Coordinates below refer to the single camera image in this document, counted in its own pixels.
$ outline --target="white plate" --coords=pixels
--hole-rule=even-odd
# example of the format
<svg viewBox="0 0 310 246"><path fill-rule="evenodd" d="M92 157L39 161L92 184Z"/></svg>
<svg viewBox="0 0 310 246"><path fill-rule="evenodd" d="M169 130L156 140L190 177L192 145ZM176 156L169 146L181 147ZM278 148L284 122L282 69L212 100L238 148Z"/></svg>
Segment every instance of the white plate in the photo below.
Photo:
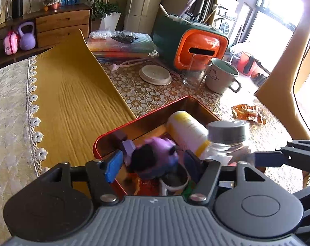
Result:
<svg viewBox="0 0 310 246"><path fill-rule="evenodd" d="M159 65L145 65L139 70L139 76L154 85L168 85L171 83L169 71Z"/></svg>

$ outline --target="shelf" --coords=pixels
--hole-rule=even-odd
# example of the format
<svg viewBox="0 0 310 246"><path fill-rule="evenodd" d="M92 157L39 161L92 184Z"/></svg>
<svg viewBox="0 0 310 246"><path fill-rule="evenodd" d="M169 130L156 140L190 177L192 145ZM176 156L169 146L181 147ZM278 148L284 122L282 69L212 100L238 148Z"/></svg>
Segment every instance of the shelf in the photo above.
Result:
<svg viewBox="0 0 310 246"><path fill-rule="evenodd" d="M5 53L0 54L0 69L7 66L7 65L19 62L21 60L24 60L28 57L33 56L33 55L40 54L40 53L42 53L42 52L44 52L50 48L52 48L52 46L46 46L46 47L41 47L41 48L33 48L31 50L28 50L28 51L23 51L23 50L19 49L17 51L17 53L12 54L12 55L6 55Z"/></svg>
<svg viewBox="0 0 310 246"><path fill-rule="evenodd" d="M90 9L90 7L83 4L83 3L80 3L78 5L62 6L62 7L58 8L57 10L48 10L48 11L39 10L39 11L30 13L30 14L24 14L21 17L16 18L16 19L9 19L9 20L0 24L0 29L6 28L6 27L11 29L13 26L18 26L21 23L24 23L24 22L30 21L30 20L34 20L34 19L39 18L39 17L49 16L49 15L63 13L63 12L86 10L86 9Z"/></svg>

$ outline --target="mug handle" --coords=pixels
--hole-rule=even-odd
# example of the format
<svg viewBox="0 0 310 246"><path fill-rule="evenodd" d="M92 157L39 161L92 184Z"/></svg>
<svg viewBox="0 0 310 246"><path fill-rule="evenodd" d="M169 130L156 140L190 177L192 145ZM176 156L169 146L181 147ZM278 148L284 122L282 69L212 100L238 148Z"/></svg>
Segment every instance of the mug handle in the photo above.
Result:
<svg viewBox="0 0 310 246"><path fill-rule="evenodd" d="M232 86L229 86L229 88L230 88L233 92L239 92L240 89L242 88L241 83L240 83L239 81L237 81L236 79L233 79L233 81L235 81L235 82L238 83L238 89L237 89L237 90L234 90L234 89L232 88Z"/></svg>

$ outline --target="gray jar lid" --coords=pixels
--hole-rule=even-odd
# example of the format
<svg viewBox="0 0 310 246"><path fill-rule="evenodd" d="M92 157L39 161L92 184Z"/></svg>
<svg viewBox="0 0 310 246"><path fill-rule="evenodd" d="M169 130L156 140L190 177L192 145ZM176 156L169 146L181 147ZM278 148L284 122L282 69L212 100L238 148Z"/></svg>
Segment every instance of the gray jar lid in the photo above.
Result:
<svg viewBox="0 0 310 246"><path fill-rule="evenodd" d="M215 121L207 128L208 140L214 143L234 144L250 138L250 124L245 120Z"/></svg>

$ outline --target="potted plant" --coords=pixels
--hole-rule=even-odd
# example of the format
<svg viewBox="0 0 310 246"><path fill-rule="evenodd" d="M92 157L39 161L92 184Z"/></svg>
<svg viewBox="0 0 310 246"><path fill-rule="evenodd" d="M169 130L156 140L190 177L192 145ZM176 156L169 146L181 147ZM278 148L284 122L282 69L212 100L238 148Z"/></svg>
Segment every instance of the potted plant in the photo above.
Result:
<svg viewBox="0 0 310 246"><path fill-rule="evenodd" d="M109 0L90 0L92 2L92 15L91 19L100 19L99 29L108 29L115 31L118 19L121 16L121 10L117 3L109 3Z"/></svg>

